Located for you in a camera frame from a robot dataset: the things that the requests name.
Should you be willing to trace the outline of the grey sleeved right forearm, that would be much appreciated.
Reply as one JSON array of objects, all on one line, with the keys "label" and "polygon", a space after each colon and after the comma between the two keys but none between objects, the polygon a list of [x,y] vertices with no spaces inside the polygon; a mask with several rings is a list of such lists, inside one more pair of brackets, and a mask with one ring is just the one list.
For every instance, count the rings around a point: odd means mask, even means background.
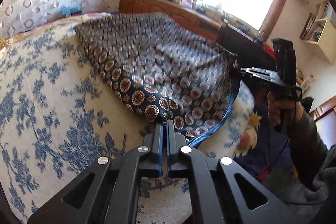
[{"label": "grey sleeved right forearm", "polygon": [[290,156],[298,179],[310,187],[326,159],[327,147],[321,140],[314,121],[306,112],[288,129],[288,135]]}]

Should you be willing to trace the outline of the person right hand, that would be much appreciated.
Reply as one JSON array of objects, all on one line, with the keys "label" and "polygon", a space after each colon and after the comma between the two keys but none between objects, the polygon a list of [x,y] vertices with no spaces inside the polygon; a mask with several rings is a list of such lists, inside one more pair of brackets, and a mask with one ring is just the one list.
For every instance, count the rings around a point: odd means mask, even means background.
[{"label": "person right hand", "polygon": [[268,93],[268,117],[273,126],[281,124],[281,113],[287,113],[291,122],[299,122],[302,119],[304,108],[301,102],[290,99],[276,100],[271,92]]}]

